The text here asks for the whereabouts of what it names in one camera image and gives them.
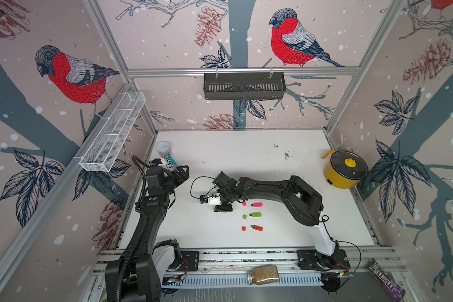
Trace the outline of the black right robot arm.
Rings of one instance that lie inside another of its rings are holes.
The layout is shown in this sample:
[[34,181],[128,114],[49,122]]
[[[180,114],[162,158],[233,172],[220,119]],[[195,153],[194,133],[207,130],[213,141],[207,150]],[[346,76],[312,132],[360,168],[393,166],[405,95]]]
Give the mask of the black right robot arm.
[[328,271],[340,263],[339,244],[328,233],[322,218],[322,196],[298,176],[284,181],[258,181],[241,177],[238,181],[221,172],[213,180],[220,204],[218,211],[231,210],[234,202],[266,200],[282,203],[295,221],[308,228],[315,251],[299,261],[299,267]]

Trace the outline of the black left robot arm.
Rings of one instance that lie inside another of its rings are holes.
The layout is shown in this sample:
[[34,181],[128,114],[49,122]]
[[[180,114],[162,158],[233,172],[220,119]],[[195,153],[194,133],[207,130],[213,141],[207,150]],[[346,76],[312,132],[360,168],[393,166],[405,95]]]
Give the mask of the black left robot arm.
[[175,240],[157,245],[157,233],[174,204],[170,196],[190,178],[190,168],[178,166],[170,171],[158,159],[152,166],[137,156],[132,156],[132,161],[143,181],[135,204],[140,218],[120,258],[105,269],[106,295],[108,301],[160,301],[163,275],[172,265],[181,265],[182,257]]

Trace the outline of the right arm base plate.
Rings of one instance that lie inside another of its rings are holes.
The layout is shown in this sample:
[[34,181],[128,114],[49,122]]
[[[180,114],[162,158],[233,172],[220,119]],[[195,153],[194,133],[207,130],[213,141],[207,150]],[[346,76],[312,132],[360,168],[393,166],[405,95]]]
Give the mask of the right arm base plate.
[[333,255],[323,255],[315,249],[298,250],[297,266],[304,271],[348,271],[351,265],[345,250],[337,249]]

